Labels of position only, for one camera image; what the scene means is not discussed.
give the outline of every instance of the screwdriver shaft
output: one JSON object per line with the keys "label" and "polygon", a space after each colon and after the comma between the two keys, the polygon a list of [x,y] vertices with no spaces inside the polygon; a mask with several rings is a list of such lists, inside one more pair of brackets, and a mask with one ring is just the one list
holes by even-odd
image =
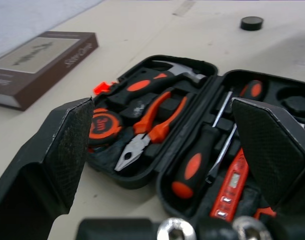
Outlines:
{"label": "screwdriver shaft", "polygon": [[223,104],[221,105],[221,108],[220,108],[220,110],[219,110],[219,112],[218,112],[218,114],[217,114],[217,116],[216,116],[216,119],[215,119],[214,122],[213,122],[213,125],[212,125],[213,128],[216,127],[216,125],[217,125],[219,119],[222,117],[222,115],[223,115],[223,113],[224,113],[224,110],[225,110],[225,108],[226,108],[226,106],[227,106],[227,104],[228,104],[228,102],[229,102],[229,99],[231,98],[232,94],[233,94],[233,90],[231,89],[231,90],[227,93],[226,98],[224,99]]}
{"label": "screwdriver shaft", "polygon": [[233,125],[233,128],[231,130],[231,133],[229,135],[229,137],[226,139],[226,142],[224,143],[224,146],[223,148],[221,149],[220,151],[220,154],[216,160],[216,162],[214,163],[214,165],[212,166],[212,168],[209,170],[208,172],[208,175],[207,175],[207,178],[206,178],[206,182],[208,183],[212,183],[213,182],[213,179],[211,179],[212,176],[215,176],[217,175],[217,172],[218,172],[218,169],[219,169],[219,165],[221,163],[221,161],[223,160],[231,142],[232,142],[232,138],[236,132],[236,129],[237,129],[237,125],[236,123]]}

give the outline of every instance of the white wall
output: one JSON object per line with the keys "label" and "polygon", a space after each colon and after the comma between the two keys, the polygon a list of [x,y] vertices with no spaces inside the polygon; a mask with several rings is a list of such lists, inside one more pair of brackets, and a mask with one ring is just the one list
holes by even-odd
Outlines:
{"label": "white wall", "polygon": [[0,0],[0,55],[103,0]]}

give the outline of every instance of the hammer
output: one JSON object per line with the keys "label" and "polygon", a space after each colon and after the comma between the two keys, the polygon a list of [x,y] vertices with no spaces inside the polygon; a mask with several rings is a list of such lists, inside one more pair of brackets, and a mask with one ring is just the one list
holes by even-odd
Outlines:
{"label": "hammer", "polygon": [[180,74],[189,78],[194,85],[198,85],[200,80],[206,77],[203,74],[194,73],[191,67],[179,63],[156,60],[153,62],[169,65],[170,68],[165,71],[147,72],[144,79],[140,79],[135,83],[131,82],[119,93],[109,96],[109,101],[117,105],[125,106],[132,99],[171,86],[178,81],[176,76]]}

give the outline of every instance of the pliers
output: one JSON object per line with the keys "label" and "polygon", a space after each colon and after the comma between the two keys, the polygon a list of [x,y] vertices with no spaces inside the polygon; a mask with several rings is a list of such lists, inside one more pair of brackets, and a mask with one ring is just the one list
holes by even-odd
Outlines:
{"label": "pliers", "polygon": [[148,108],[147,113],[141,120],[133,125],[136,136],[124,148],[115,171],[119,172],[125,167],[135,162],[144,152],[145,147],[151,142],[153,144],[162,143],[170,131],[170,124],[173,123],[187,104],[188,97],[184,96],[176,111],[166,121],[153,126],[158,107],[171,97],[171,91],[166,91],[160,95]]}

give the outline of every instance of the hammer handle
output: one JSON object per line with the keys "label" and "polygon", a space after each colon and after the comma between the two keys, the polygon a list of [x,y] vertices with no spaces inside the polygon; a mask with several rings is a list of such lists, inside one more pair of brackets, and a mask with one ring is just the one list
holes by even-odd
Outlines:
{"label": "hammer handle", "polygon": [[108,99],[119,106],[126,106],[130,100],[139,98],[147,93],[153,93],[156,90],[163,90],[176,81],[176,76],[169,71],[147,74],[143,80],[128,84],[123,90],[109,96]]}

